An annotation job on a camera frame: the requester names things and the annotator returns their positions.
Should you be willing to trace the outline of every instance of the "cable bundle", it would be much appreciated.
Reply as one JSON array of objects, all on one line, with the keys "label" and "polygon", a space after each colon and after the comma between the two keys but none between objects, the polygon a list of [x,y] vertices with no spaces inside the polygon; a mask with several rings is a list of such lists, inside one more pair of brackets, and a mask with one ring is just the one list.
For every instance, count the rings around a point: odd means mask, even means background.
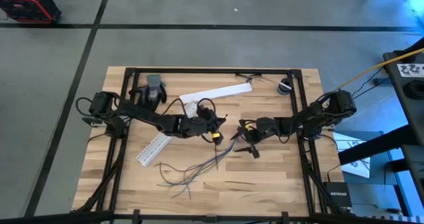
[{"label": "cable bundle", "polygon": [[[198,183],[198,181],[200,181],[201,179],[203,179],[207,175],[209,175],[212,172],[212,170],[214,169],[214,167],[217,167],[217,169],[218,169],[218,165],[220,165],[220,163],[222,163],[222,161],[224,161],[224,159],[226,157],[228,157],[228,155],[233,150],[235,143],[236,143],[236,140],[233,141],[233,143],[230,145],[230,147],[228,147],[228,149],[224,150],[222,153],[216,155],[215,157],[211,158],[210,160],[204,162],[203,164],[193,165],[193,166],[188,167],[185,170],[178,170],[178,169],[174,168],[173,166],[170,166],[169,164],[165,164],[165,163],[162,163],[162,162],[155,165],[154,167],[159,166],[160,175],[166,183],[166,184],[158,184],[158,186],[169,187],[169,188],[174,187],[174,186],[184,186],[184,189],[181,192],[179,192],[178,194],[176,194],[172,197],[178,197],[185,190],[188,190],[188,194],[189,194],[189,197],[191,199],[190,186]],[[171,169],[173,169],[177,172],[183,173],[182,180],[179,181],[179,182],[173,182],[173,181],[167,180],[162,173],[162,166],[167,166],[167,167],[170,167]],[[203,177],[201,177],[201,179],[195,180],[198,176],[200,176],[202,174],[204,174],[204,175],[203,175]]]}]

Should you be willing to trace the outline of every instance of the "red equipment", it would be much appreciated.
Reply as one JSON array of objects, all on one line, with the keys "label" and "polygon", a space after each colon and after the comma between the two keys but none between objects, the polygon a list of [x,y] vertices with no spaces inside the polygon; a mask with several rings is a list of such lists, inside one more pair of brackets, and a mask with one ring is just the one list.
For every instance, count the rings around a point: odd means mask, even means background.
[{"label": "red equipment", "polygon": [[18,22],[55,23],[62,13],[53,0],[0,0],[0,8]]}]

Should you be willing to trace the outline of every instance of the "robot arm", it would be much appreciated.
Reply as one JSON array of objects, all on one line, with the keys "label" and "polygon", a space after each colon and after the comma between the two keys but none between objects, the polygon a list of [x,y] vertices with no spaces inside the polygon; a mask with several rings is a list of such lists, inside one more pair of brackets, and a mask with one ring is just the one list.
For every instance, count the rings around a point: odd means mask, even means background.
[{"label": "robot arm", "polygon": [[[326,101],[329,102],[329,105],[324,108],[323,104]],[[264,139],[273,135],[289,137],[291,134],[301,131],[304,139],[315,140],[319,138],[323,127],[336,125],[355,112],[356,106],[349,92],[333,91],[322,95],[309,107],[292,117],[261,117],[255,121],[241,119],[237,134],[232,139],[242,137],[250,144],[250,147],[237,151],[248,151],[255,158],[259,158],[259,153],[254,145]]]},{"label": "robot arm", "polygon": [[149,109],[139,107],[127,99],[120,100],[118,108],[112,110],[112,104],[119,96],[113,92],[98,92],[91,102],[89,112],[92,117],[85,117],[86,123],[94,120],[106,123],[106,133],[112,137],[121,138],[125,135],[126,121],[121,117],[129,117],[155,126],[165,135],[189,138],[213,133],[213,142],[220,144],[223,140],[219,127],[226,121],[225,118],[218,118],[214,111],[199,105],[197,117],[189,118],[187,115],[160,115]]}]

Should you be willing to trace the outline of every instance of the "wooden tabletop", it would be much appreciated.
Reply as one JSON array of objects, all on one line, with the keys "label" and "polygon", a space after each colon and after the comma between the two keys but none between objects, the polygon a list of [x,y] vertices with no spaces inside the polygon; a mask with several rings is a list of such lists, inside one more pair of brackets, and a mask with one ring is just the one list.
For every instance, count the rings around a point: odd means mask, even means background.
[{"label": "wooden tabletop", "polygon": [[[125,67],[109,67],[103,90],[120,93],[124,71]],[[318,70],[302,69],[302,73],[307,101],[311,103],[323,94]],[[146,75],[141,75],[139,86],[146,84]],[[262,76],[263,78],[255,78],[252,81],[252,92],[213,99],[218,116],[224,117],[228,114],[227,121],[220,128],[224,141],[218,147],[219,150],[225,150],[230,145],[229,139],[235,134],[239,119],[293,115],[290,96],[280,95],[276,91],[277,82],[283,75]],[[156,111],[158,113],[163,112],[179,95],[245,82],[234,74],[163,73],[161,77],[166,83],[168,102],[159,105]],[[299,97],[297,104],[301,110]],[[169,113],[176,114],[181,110],[180,105],[173,105]],[[91,136],[104,131],[104,128],[93,129]],[[153,126],[131,121],[116,213],[131,214],[134,209],[139,209],[143,214],[160,215],[281,216],[282,211],[289,212],[290,216],[309,215],[295,135],[291,136],[287,144],[281,144],[277,137],[262,141],[257,145],[260,151],[258,159],[253,159],[247,152],[230,153],[218,170],[212,171],[203,179],[199,177],[200,181],[191,186],[190,199],[187,192],[172,197],[183,187],[158,186],[163,184],[163,179],[159,168],[154,165],[165,162],[177,169],[186,169],[201,164],[215,156],[213,145],[200,137],[174,138],[148,167],[144,167],[136,160],[136,156],[157,134],[158,131]],[[325,131],[325,134],[332,136],[328,131]],[[244,141],[238,142],[235,148],[244,146]],[[316,141],[316,147],[321,176],[326,180],[327,171],[339,165],[336,146],[332,140],[322,138]],[[100,183],[108,148],[109,137],[99,137],[88,144],[72,209],[80,207]],[[165,177],[171,180],[178,181],[182,178],[170,168],[163,170]],[[332,181],[343,180],[340,168],[331,171],[330,176]],[[105,203],[109,203],[110,191],[111,185],[108,187]],[[317,201],[315,187],[313,193],[314,200]]]}]

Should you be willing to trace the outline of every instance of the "yellow component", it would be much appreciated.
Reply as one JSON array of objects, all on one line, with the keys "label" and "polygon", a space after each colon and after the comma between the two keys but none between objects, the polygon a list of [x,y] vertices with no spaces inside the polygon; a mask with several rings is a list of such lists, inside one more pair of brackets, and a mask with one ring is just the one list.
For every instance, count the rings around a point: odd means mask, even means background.
[{"label": "yellow component", "polygon": [[415,51],[410,52],[410,53],[407,53],[407,54],[405,54],[405,55],[398,56],[397,58],[393,58],[393,59],[390,59],[390,60],[388,60],[388,61],[385,61],[385,62],[379,63],[379,64],[377,64],[377,65],[375,65],[375,66],[373,66],[373,67],[371,67],[371,68],[368,68],[367,70],[365,70],[365,71],[361,72],[359,75],[357,75],[356,77],[354,77],[354,78],[350,79],[349,81],[345,82],[344,84],[340,85],[338,88],[336,88],[336,89],[335,89],[335,91],[336,91],[336,90],[338,90],[338,89],[340,89],[340,88],[342,88],[342,87],[344,87],[345,85],[349,84],[350,82],[353,82],[354,80],[356,80],[356,79],[360,78],[360,77],[361,77],[361,76],[363,76],[365,73],[371,72],[372,70],[374,70],[374,69],[376,69],[376,68],[381,68],[382,66],[385,66],[385,65],[387,65],[387,64],[391,64],[392,62],[399,61],[399,60],[401,60],[401,59],[407,58],[407,57],[412,56],[412,55],[416,55],[416,54],[421,53],[421,52],[424,52],[424,48],[421,48],[421,49],[419,49],[419,50],[415,50]]}]

